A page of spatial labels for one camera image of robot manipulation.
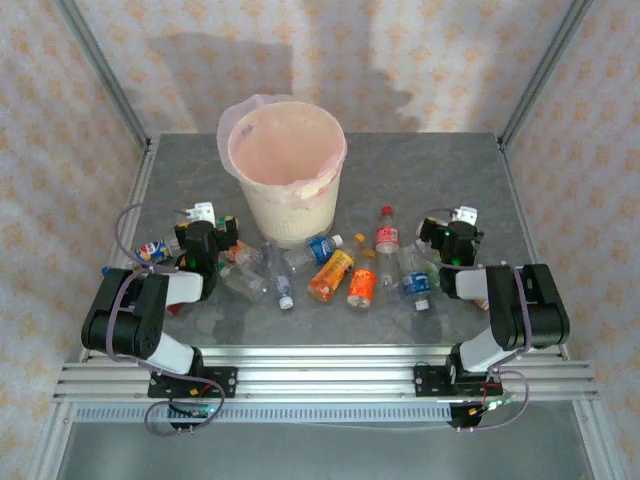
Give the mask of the red label cola bottle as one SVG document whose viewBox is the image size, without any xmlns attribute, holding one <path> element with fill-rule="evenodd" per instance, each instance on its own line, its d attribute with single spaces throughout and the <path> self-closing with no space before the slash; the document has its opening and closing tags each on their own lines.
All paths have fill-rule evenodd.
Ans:
<svg viewBox="0 0 640 480">
<path fill-rule="evenodd" d="M 390 205 L 384 205 L 380 215 L 380 226 L 375 237 L 378 283 L 382 291 L 390 293 L 398 286 L 399 232 Z"/>
</svg>

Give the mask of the long orange label bottle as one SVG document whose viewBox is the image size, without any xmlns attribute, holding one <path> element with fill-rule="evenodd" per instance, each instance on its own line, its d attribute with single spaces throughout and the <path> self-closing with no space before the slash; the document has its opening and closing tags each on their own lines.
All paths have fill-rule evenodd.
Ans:
<svg viewBox="0 0 640 480">
<path fill-rule="evenodd" d="M 346 273 L 355 265 L 356 252 L 363 246 L 366 237 L 356 233 L 354 237 L 338 247 L 327 263 L 311 279 L 308 293 L 319 302 L 329 302 Z"/>
</svg>

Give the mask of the blue label water bottle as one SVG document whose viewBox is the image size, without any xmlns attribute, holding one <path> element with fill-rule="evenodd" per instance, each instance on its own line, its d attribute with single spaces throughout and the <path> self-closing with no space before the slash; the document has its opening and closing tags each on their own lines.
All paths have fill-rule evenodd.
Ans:
<svg viewBox="0 0 640 480">
<path fill-rule="evenodd" d="M 326 264 L 344 243 L 339 234 L 316 236 L 284 254 L 284 262 L 291 274 L 297 275 L 312 267 Z"/>
<path fill-rule="evenodd" d="M 398 259 L 406 295 L 413 301 L 416 311 L 428 310 L 431 281 L 422 257 L 414 245 L 408 245 L 399 251 Z"/>
</svg>

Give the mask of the small circuit board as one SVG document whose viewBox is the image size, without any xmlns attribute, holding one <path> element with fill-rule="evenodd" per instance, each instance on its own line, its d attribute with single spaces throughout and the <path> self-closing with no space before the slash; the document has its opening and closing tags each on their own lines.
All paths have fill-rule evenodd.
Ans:
<svg viewBox="0 0 640 480">
<path fill-rule="evenodd" d="M 192 418 L 205 420 L 216 413 L 216 409 L 210 408 L 208 405 L 188 407 L 186 405 L 169 404 L 168 409 L 175 418 L 181 419 Z"/>
<path fill-rule="evenodd" d="M 514 401 L 513 397 L 501 397 L 498 399 L 494 399 L 494 400 L 488 401 L 486 404 L 482 404 L 480 406 L 469 409 L 468 414 L 470 416 L 481 416 L 485 412 L 493 411 L 501 406 L 508 405 L 513 401 Z"/>
</svg>

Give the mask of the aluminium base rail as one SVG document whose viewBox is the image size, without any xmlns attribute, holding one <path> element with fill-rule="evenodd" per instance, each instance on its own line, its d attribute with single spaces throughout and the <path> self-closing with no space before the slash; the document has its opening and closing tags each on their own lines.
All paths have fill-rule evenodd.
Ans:
<svg viewBox="0 0 640 480">
<path fill-rule="evenodd" d="M 208 366 L 238 370 L 236 400 L 250 402 L 408 402 L 414 399 L 413 368 L 440 366 L 446 346 L 222 346 L 202 350 Z M 143 402 L 149 375 L 128 363 L 89 352 L 64 364 L 58 401 Z M 586 361 L 566 358 L 560 347 L 532 352 L 503 368 L 506 389 L 533 401 L 591 400 L 600 396 Z"/>
</svg>

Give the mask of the aluminium frame post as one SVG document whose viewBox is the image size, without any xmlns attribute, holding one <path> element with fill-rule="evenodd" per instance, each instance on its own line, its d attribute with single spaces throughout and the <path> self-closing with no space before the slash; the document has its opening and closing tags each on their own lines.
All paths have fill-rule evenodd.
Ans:
<svg viewBox="0 0 640 480">
<path fill-rule="evenodd" d="M 524 88 L 506 126 L 502 133 L 497 136 L 497 143 L 501 152 L 505 153 L 513 143 L 518 131 L 534 107 L 593 2 L 594 0 L 571 0 L 568 10 Z"/>
<path fill-rule="evenodd" d="M 146 150 L 150 143 L 142 122 L 139 120 L 129 102 L 127 95 L 118 81 L 113 69 L 102 51 L 89 24 L 82 14 L 76 0 L 53 0 L 74 38 L 80 45 L 87 61 L 92 66 L 99 81 L 106 90 L 118 114 L 123 120 L 135 142 Z"/>
</svg>

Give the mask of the clear unlabelled plastic bottle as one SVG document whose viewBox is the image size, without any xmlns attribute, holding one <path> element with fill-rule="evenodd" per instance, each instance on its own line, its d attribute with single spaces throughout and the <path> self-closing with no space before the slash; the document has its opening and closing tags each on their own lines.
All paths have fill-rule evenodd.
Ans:
<svg viewBox="0 0 640 480">
<path fill-rule="evenodd" d="M 266 280 L 243 266 L 221 262 L 218 271 L 228 288 L 251 302 L 260 301 L 268 291 Z"/>
</svg>

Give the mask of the cream plastic bin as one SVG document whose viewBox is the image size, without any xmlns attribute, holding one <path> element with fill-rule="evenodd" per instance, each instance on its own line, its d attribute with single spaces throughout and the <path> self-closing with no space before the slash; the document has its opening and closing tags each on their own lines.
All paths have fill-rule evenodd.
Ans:
<svg viewBox="0 0 640 480">
<path fill-rule="evenodd" d="M 261 234 L 282 248 L 291 248 L 329 231 L 336 210 L 340 176 L 324 194 L 313 197 L 306 208 L 269 203 L 239 184 Z"/>
</svg>

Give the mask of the aluminium frame leg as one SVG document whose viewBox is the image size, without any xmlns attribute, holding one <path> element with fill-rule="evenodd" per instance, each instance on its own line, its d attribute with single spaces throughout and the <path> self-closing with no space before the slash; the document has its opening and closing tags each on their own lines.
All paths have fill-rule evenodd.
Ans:
<svg viewBox="0 0 640 480">
<path fill-rule="evenodd" d="M 56 480 L 71 429 L 74 423 L 75 406 L 71 402 L 51 404 L 37 443 L 27 480 Z"/>
<path fill-rule="evenodd" d="M 577 400 L 573 407 L 594 480 L 626 480 L 602 402 Z"/>
</svg>

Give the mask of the green label plastic bottle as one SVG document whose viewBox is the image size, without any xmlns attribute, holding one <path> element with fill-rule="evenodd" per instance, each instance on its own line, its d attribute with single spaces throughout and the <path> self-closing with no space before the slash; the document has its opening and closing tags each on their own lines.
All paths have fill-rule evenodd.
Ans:
<svg viewBox="0 0 640 480">
<path fill-rule="evenodd" d="M 430 247 L 428 243 L 425 243 L 419 239 L 413 242 L 414 249 L 417 253 L 421 266 L 425 269 L 431 287 L 436 290 L 440 288 L 440 276 L 439 276 L 439 263 L 440 254 L 437 250 Z"/>
</svg>

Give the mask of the short orange label bottle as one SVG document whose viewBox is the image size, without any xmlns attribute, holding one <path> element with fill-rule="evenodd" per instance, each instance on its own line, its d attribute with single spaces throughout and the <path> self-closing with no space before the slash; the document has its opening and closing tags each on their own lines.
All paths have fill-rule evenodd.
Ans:
<svg viewBox="0 0 640 480">
<path fill-rule="evenodd" d="M 371 306 L 376 285 L 376 252 L 371 248 L 362 248 L 352 270 L 347 293 L 347 303 L 366 310 Z"/>
</svg>

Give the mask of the pink plastic bin liner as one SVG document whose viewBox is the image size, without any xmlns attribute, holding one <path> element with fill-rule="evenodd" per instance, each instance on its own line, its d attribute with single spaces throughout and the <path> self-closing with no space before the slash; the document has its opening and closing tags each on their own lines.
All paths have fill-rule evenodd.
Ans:
<svg viewBox="0 0 640 480">
<path fill-rule="evenodd" d="M 224 169 L 243 187 L 302 208 L 339 180 L 347 153 L 333 115 L 284 94 L 255 94 L 228 108 L 216 139 Z"/>
</svg>

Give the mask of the orange cap clear bottle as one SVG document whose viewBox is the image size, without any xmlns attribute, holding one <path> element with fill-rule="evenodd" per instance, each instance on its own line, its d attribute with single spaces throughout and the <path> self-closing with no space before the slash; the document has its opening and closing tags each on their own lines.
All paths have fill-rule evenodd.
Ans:
<svg viewBox="0 0 640 480">
<path fill-rule="evenodd" d="M 258 267 L 263 260 L 263 255 L 259 250 L 241 240 L 238 240 L 234 246 L 231 246 L 226 252 L 226 255 L 230 262 L 245 266 L 249 269 Z"/>
</svg>

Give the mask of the slim clear purple label bottle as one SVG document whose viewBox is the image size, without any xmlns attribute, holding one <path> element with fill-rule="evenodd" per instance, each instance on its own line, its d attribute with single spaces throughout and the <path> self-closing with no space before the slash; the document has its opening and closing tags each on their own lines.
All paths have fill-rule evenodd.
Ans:
<svg viewBox="0 0 640 480">
<path fill-rule="evenodd" d="M 289 310 L 294 306 L 294 300 L 289 277 L 282 265 L 280 251 L 270 242 L 263 243 L 261 251 L 266 264 L 266 271 L 275 288 L 278 306 L 281 310 Z"/>
</svg>

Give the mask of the crushed pepsi can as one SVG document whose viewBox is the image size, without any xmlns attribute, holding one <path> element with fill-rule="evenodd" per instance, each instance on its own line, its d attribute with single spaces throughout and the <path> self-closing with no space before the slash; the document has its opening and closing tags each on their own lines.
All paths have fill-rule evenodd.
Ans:
<svg viewBox="0 0 640 480">
<path fill-rule="evenodd" d="M 141 245 L 134 250 L 134 255 L 143 263 L 160 263 L 177 257 L 181 252 L 177 239 L 165 237 Z"/>
</svg>

